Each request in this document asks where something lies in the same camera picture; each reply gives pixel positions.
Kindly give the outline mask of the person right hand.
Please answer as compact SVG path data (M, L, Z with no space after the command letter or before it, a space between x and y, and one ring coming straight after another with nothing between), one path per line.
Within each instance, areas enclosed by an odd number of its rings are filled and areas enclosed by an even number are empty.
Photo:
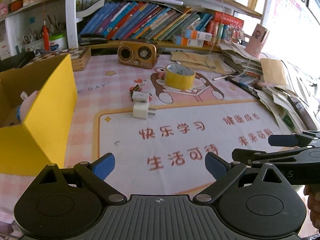
M320 229L320 198L319 192L313 193L310 185L305 185L304 195L308 196L308 209L310 210L310 220L313 226Z

